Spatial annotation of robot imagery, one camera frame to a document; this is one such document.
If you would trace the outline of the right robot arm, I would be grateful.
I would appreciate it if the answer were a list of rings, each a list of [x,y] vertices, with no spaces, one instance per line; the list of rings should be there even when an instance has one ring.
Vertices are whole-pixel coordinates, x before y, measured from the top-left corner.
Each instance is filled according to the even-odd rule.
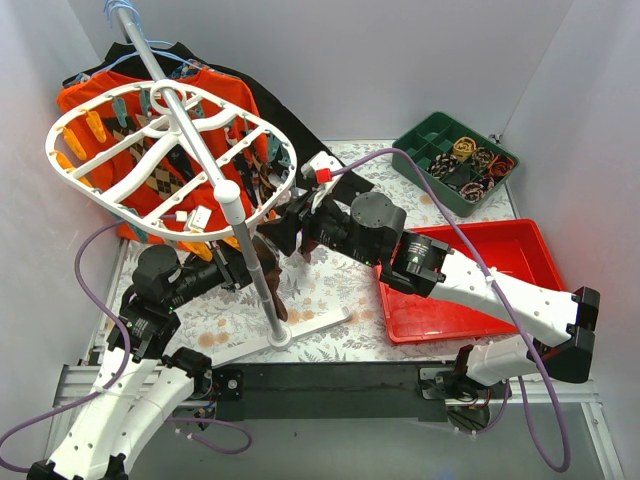
[[[582,287],[555,291],[479,265],[448,244],[405,229],[406,213],[385,195],[357,196],[349,211],[309,192],[280,207],[258,231],[283,254],[323,245],[376,267],[380,280],[403,294],[468,307],[524,332],[491,345],[467,345],[454,365],[429,379],[446,398],[481,391],[528,374],[570,384],[589,378],[600,295]]]

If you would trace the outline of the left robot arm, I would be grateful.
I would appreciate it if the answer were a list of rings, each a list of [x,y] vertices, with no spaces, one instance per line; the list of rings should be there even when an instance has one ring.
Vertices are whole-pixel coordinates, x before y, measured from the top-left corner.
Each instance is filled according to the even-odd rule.
[[[178,308],[218,287],[251,284],[243,253],[221,243],[210,260],[180,260],[168,245],[146,248],[125,291],[107,350],[71,429],[30,479],[126,479],[149,440],[176,406],[209,396],[212,360],[187,347],[165,350],[181,322]]]

